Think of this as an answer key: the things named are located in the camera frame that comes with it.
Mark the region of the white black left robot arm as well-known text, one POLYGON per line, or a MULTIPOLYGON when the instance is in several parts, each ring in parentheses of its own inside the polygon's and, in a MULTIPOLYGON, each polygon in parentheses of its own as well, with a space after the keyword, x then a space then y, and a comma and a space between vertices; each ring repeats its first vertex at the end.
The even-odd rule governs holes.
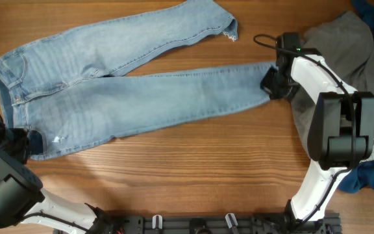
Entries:
POLYGON ((113 233, 112 221, 100 208, 46 191, 25 166, 28 154, 28 132, 7 129, 0 115, 0 229, 39 224, 54 233, 113 233))

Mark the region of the grey garment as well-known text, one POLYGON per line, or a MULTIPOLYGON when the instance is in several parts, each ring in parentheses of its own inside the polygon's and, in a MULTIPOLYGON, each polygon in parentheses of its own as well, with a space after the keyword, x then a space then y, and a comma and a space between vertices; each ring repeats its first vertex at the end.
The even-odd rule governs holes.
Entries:
MULTIPOLYGON (((316 48, 327 66, 347 84, 374 95, 374 37, 354 12, 309 29, 304 46, 316 48)), ((374 146, 370 159, 374 160, 374 146)))

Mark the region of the light blue denim jeans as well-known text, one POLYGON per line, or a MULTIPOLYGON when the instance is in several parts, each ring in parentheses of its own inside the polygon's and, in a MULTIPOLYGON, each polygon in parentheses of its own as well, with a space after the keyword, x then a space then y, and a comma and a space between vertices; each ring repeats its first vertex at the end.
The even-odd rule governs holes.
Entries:
POLYGON ((0 57, 6 126, 29 132, 42 161, 127 137, 257 107, 270 62, 133 76, 131 71, 207 36, 238 38, 235 17, 213 1, 84 25, 0 57))

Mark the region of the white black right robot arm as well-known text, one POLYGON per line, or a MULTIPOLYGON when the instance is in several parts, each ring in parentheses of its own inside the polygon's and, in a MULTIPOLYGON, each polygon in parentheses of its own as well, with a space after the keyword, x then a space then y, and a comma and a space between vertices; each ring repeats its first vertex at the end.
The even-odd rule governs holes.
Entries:
POLYGON ((342 179, 371 155, 374 95, 342 81, 317 51, 278 48, 276 53, 277 67, 269 69, 262 89, 282 99, 303 88, 315 105, 306 142, 310 166, 281 225, 288 233, 310 231, 323 221, 342 179))

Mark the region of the dark blue garment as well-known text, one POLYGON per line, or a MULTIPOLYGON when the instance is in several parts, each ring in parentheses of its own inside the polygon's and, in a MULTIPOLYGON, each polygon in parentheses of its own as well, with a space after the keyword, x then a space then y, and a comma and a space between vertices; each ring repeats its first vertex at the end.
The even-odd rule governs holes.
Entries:
MULTIPOLYGON (((374 41, 374 6, 366 0, 351 0, 360 19, 369 27, 374 41)), ((374 190, 374 153, 373 159, 360 163, 340 183, 338 189, 346 193, 356 193, 364 187, 374 190)))

